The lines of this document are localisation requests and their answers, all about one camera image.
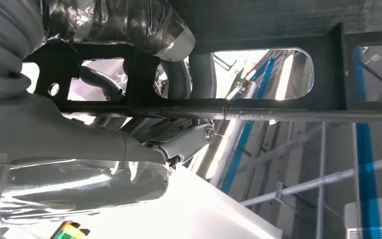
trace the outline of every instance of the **bright light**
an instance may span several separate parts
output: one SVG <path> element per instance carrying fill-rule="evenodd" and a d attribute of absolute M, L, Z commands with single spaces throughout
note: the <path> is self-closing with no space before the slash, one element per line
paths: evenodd
<path fill-rule="evenodd" d="M 126 120 L 125 120 L 124 123 L 122 124 L 121 128 L 124 127 L 130 120 L 132 120 L 132 117 L 128 117 L 128 118 L 126 118 Z"/>
<path fill-rule="evenodd" d="M 15 197 L 15 196 L 22 196 L 22 195 L 29 195 L 29 194 L 34 194 L 34 193 L 45 193 L 45 192 L 52 192 L 52 191 L 60 191 L 63 189 L 70 189 L 70 188 L 76 188 L 76 187 L 81 187 L 85 185 L 90 185 L 90 184 L 95 184 L 95 183 L 101 183 L 104 181 L 108 181 L 111 178 L 101 174 L 96 177 L 84 179 L 84 180 L 79 180 L 79 181 L 74 181 L 74 182 L 69 182 L 69 183 L 61 183 L 61 184 L 55 184 L 55 185 L 49 185 L 49 186 L 44 186 L 40 188 L 31 188 L 31 189 L 24 189 L 24 190 L 18 190 L 18 191 L 13 191 L 13 192 L 7 192 L 3 193 L 2 196 L 4 197 Z"/>
<path fill-rule="evenodd" d="M 276 91 L 275 99 L 278 101 L 284 100 L 287 90 L 287 85 L 289 82 L 290 70 L 292 68 L 293 55 L 286 58 L 284 65 L 282 67 L 281 79 L 279 81 L 278 90 Z"/>
<path fill-rule="evenodd" d="M 256 70 L 252 70 L 248 75 L 247 77 L 245 78 L 245 80 L 249 81 L 251 79 L 251 77 L 254 76 L 254 74 L 256 73 Z"/>
<path fill-rule="evenodd" d="M 208 144 L 206 144 L 200 152 L 195 156 L 195 163 L 191 168 L 191 171 L 194 173 L 197 173 L 198 169 L 200 168 L 201 163 L 203 162 L 203 159 L 205 157 L 205 154 L 207 153 L 208 150 Z"/>
<path fill-rule="evenodd" d="M 216 172 L 217 167 L 219 166 L 220 160 L 222 159 L 226 145 L 228 144 L 228 141 L 230 140 L 230 136 L 233 132 L 233 128 L 235 127 L 236 120 L 232 119 L 229 122 L 228 128 L 225 131 L 225 135 L 222 138 L 222 141 L 219 144 L 219 148 L 217 148 L 216 154 L 214 155 L 213 161 L 210 164 L 210 167 L 207 170 L 207 173 L 205 175 L 206 179 L 210 179 L 214 176 L 214 173 Z"/>
<path fill-rule="evenodd" d="M 37 79 L 39 78 L 39 66 L 37 66 L 36 63 L 33 62 L 24 62 L 22 63 L 22 69 L 21 69 L 21 74 L 27 76 L 31 84 L 27 88 L 27 92 L 33 94 L 33 92 L 36 90 L 36 84 L 37 84 Z"/>
<path fill-rule="evenodd" d="M 233 89 L 233 91 L 226 97 L 226 99 L 227 100 L 232 99 L 236 95 L 236 93 L 238 93 L 238 91 L 239 91 L 239 87 Z"/>
<path fill-rule="evenodd" d="M 34 164 L 24 164 L 24 165 L 17 165 L 13 168 L 10 168 L 10 170 L 19 169 L 19 168 L 27 168 L 27 167 L 34 167 L 39 165 L 45 165 L 45 164 L 54 164 L 54 163 L 68 163 L 68 162 L 74 162 L 76 159 L 68 159 L 68 160 L 60 160 L 60 161 L 51 161 L 51 162 L 44 162 L 44 163 L 34 163 Z"/>

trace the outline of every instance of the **metal grate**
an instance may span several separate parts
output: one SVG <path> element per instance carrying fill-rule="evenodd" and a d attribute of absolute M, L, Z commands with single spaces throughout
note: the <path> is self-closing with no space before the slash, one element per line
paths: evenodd
<path fill-rule="evenodd" d="M 372 239 L 372 238 L 382 238 L 382 227 L 380 230 L 359 230 L 360 236 L 362 239 Z M 358 236 L 358 229 L 357 228 L 351 228 L 347 230 L 347 239 L 361 239 Z"/>

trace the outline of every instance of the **blue stripe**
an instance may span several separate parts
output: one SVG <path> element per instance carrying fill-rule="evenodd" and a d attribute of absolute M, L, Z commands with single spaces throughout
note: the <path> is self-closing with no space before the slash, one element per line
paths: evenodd
<path fill-rule="evenodd" d="M 254 73 L 254 76 L 251 77 L 251 81 L 256 81 L 256 79 L 258 79 L 263 73 L 264 71 L 266 70 L 266 66 L 269 62 L 267 61 L 266 63 L 264 63 L 257 71 L 256 73 Z"/>
<path fill-rule="evenodd" d="M 263 66 L 261 66 L 260 69 L 257 71 L 257 72 L 260 72 L 261 69 L 263 69 L 263 71 L 266 70 L 266 72 L 263 76 L 263 79 L 261 81 L 260 88 L 259 88 L 257 95 L 256 95 L 257 99 L 261 98 L 264 94 L 264 91 L 265 91 L 266 86 L 268 84 L 268 81 L 269 81 L 270 75 L 272 73 L 274 64 L 275 64 L 275 60 L 274 60 L 274 58 L 271 58 L 268 62 L 266 62 Z M 250 137 L 251 130 L 253 129 L 253 125 L 254 125 L 253 121 L 247 121 L 245 123 L 241 137 L 239 138 L 238 145 L 236 146 L 236 150 L 235 150 L 235 153 L 232 157 L 231 164 L 228 168 L 228 171 L 226 172 L 225 180 L 223 181 L 222 187 L 220 188 L 220 190 L 226 194 L 229 193 L 230 188 L 232 186 L 233 179 L 235 178 L 236 171 L 238 170 L 238 166 L 239 166 L 239 163 L 241 162 L 242 155 L 244 154 L 245 145 L 247 144 L 248 138 Z"/>
<path fill-rule="evenodd" d="M 355 48 L 354 62 L 356 64 L 357 95 L 360 101 L 365 101 L 367 94 L 364 84 L 363 67 L 361 64 L 361 51 Z M 360 208 L 362 227 L 375 231 L 372 239 L 380 239 L 380 212 L 377 201 L 377 184 L 373 167 L 373 146 L 371 143 L 370 127 L 366 123 L 357 123 L 357 153 L 358 153 L 358 180 L 360 194 Z"/>

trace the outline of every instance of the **white pipe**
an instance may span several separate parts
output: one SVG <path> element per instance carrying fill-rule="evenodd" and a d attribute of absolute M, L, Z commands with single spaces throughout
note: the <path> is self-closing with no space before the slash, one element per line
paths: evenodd
<path fill-rule="evenodd" d="M 323 122 L 321 134 L 321 155 L 320 155 L 320 178 L 324 177 L 326 173 L 326 137 L 327 137 L 327 124 Z M 317 225 L 315 229 L 315 238 L 323 238 L 324 229 L 324 201 L 325 201 L 325 186 L 321 184 L 318 188 L 318 203 L 317 203 Z"/>
<path fill-rule="evenodd" d="M 374 162 L 373 164 L 364 165 L 364 170 L 366 170 L 367 172 L 377 171 L 377 170 L 381 170 L 381 169 L 382 169 L 382 159 Z M 327 185 L 327 184 L 340 182 L 342 180 L 352 178 L 354 175 L 355 175 L 355 170 L 353 168 L 345 170 L 345 171 L 333 173 L 333 174 L 325 176 L 324 178 L 316 178 L 316 179 L 310 180 L 310 181 L 305 182 L 305 183 L 301 183 L 301 184 L 298 184 L 295 186 L 285 188 L 282 190 L 282 196 L 292 195 L 295 193 L 300 193 L 303 191 L 314 189 L 314 188 L 319 187 L 322 184 Z M 269 201 L 269 200 L 274 199 L 275 195 L 276 195 L 276 192 L 264 194 L 264 195 L 261 195 L 261 196 L 256 197 L 256 198 L 242 201 L 241 204 L 244 206 L 249 206 L 249 205 Z"/>
<path fill-rule="evenodd" d="M 255 93 L 256 87 L 257 87 L 257 84 L 252 83 L 251 88 L 249 89 L 248 93 L 245 95 L 244 99 L 251 99 Z M 222 154 L 221 158 L 219 160 L 216 160 L 217 157 L 213 158 L 212 164 L 215 163 L 215 160 L 218 161 L 217 162 L 217 164 L 218 164 L 217 168 L 215 169 L 214 174 L 210 180 L 210 184 L 215 186 L 215 187 L 217 187 L 217 185 L 219 184 L 220 177 L 222 176 L 223 170 L 226 166 L 226 161 L 232 152 L 232 148 L 236 143 L 236 138 L 238 137 L 238 133 L 241 130 L 242 122 L 243 122 L 242 120 L 237 120 L 235 122 L 235 125 L 233 126 L 234 129 L 232 130 L 232 133 L 230 135 L 230 139 L 227 142 L 226 147 L 220 148 L 220 146 L 219 146 L 219 148 L 217 149 L 218 151 L 216 152 L 216 154 L 218 154 L 218 153 Z"/>

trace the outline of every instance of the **black metal beam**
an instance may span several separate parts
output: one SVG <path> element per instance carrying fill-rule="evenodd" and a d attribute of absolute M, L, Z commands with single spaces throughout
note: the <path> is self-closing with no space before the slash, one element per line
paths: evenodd
<path fill-rule="evenodd" d="M 207 49 L 298 48 L 313 62 L 314 85 L 304 97 L 294 100 L 201 99 L 166 100 L 153 90 L 160 59 L 128 45 L 87 45 L 50 43 L 25 61 L 39 65 L 36 94 L 52 99 L 65 113 L 95 116 L 131 116 L 194 119 L 301 120 L 366 122 L 382 120 L 382 102 L 359 102 L 356 97 L 352 50 L 360 45 L 382 44 L 382 32 L 343 33 L 339 24 L 327 35 L 262 39 L 196 46 L 195 52 Z M 72 77 L 84 60 L 125 58 L 128 73 L 126 97 L 120 102 L 72 102 L 67 100 Z M 51 84 L 60 85 L 59 93 L 48 94 Z"/>

